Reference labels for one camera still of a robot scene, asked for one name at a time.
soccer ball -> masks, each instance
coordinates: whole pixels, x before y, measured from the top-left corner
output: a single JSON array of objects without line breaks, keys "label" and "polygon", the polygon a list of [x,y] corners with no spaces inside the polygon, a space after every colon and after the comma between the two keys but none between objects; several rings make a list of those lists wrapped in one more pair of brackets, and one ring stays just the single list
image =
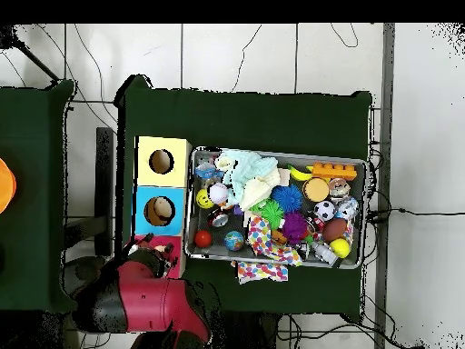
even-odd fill
[{"label": "soccer ball", "polygon": [[330,201],[321,201],[315,205],[313,212],[324,222],[328,222],[336,214],[336,208]]}]

green table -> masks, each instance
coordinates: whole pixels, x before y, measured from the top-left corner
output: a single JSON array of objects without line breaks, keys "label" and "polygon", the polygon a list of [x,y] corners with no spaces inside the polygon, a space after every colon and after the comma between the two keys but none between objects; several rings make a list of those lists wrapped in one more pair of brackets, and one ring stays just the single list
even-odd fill
[{"label": "green table", "polygon": [[[137,75],[128,78],[115,103],[120,107],[118,139],[124,139],[124,148],[118,149],[118,157],[124,152],[124,240],[130,237],[136,135],[185,138],[192,146],[359,159],[368,155],[368,92],[336,96],[154,90]],[[228,262],[190,259],[183,278],[211,282],[229,311],[347,314],[359,319],[361,267],[291,267],[287,283],[239,285]]]},{"label": "green table", "polygon": [[0,88],[0,157],[16,177],[16,194],[0,214],[0,310],[68,312],[62,290],[64,249],[65,80],[45,90]]}]

metal tray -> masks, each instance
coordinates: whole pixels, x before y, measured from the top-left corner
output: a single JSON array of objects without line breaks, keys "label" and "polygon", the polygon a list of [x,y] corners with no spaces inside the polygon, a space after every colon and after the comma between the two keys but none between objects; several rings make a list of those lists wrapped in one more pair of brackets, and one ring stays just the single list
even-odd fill
[{"label": "metal tray", "polygon": [[[201,179],[194,175],[193,171],[199,164],[200,159],[208,158],[211,155],[218,155],[221,151],[226,151],[225,148],[210,148],[210,147],[196,147],[191,152],[191,159],[189,164],[189,194],[186,205],[186,216],[185,216],[185,228],[184,228],[184,251],[187,256],[191,258],[211,258],[214,260],[227,260],[227,261],[244,261],[251,263],[273,263],[278,264],[277,261],[271,258],[256,256],[253,253],[252,248],[246,244],[241,250],[232,252],[228,250],[224,244],[223,239],[226,234],[232,230],[237,230],[244,235],[247,239],[248,228],[242,227],[243,216],[242,215],[230,215],[229,221],[225,226],[212,227],[207,224],[208,214],[214,210],[201,209],[195,203],[195,196],[201,188]],[[278,160],[278,167],[286,168],[287,164],[293,165],[296,169],[307,172],[305,168],[307,165],[313,165],[313,163],[332,163],[339,165],[354,165],[357,171],[357,177],[348,182],[351,186],[351,196],[353,196],[359,203],[359,213],[354,221],[354,232],[353,232],[353,243],[351,253],[341,261],[340,269],[355,269],[362,262],[362,251],[364,247],[364,235],[365,235],[365,215],[367,213],[367,189],[369,181],[369,168],[365,161],[360,159],[348,159],[348,158],[334,158],[328,156],[314,156],[314,155],[295,155],[295,154],[283,154],[283,153],[268,153],[257,151],[257,154],[262,157],[273,156]],[[291,178],[290,184],[296,184],[300,190],[302,190],[303,182],[295,181]],[[302,213],[306,213],[308,210],[312,210],[315,203],[308,199],[303,199]],[[208,230],[212,234],[212,244],[208,248],[199,248],[194,243],[193,239],[198,230]],[[314,256],[311,252],[309,257],[302,266],[313,266],[313,267],[329,267],[328,264],[324,263],[320,259]]]}]

light blue cloth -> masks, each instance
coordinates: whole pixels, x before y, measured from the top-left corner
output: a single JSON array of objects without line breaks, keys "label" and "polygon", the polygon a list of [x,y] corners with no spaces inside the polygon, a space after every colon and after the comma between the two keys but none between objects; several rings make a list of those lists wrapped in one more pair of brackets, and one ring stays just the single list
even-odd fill
[{"label": "light blue cloth", "polygon": [[278,165],[276,158],[262,158],[252,151],[228,150],[222,152],[218,159],[221,159],[222,156],[227,156],[233,160],[233,165],[236,163],[236,166],[227,170],[223,177],[224,184],[232,185],[232,189],[228,189],[228,206],[241,202],[243,188],[248,181],[256,176],[266,176]]}]

blue box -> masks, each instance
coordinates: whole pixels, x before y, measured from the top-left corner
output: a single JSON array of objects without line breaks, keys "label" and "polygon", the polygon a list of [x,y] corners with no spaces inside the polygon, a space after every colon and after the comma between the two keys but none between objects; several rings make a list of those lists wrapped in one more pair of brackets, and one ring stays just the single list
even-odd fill
[{"label": "blue box", "polygon": [[[185,211],[184,194],[185,189],[183,188],[137,186],[135,204],[135,234],[145,235],[153,233],[154,235],[181,235]],[[150,224],[143,215],[143,210],[147,202],[151,198],[157,196],[165,196],[174,204],[174,218],[166,226],[154,226]]]}]

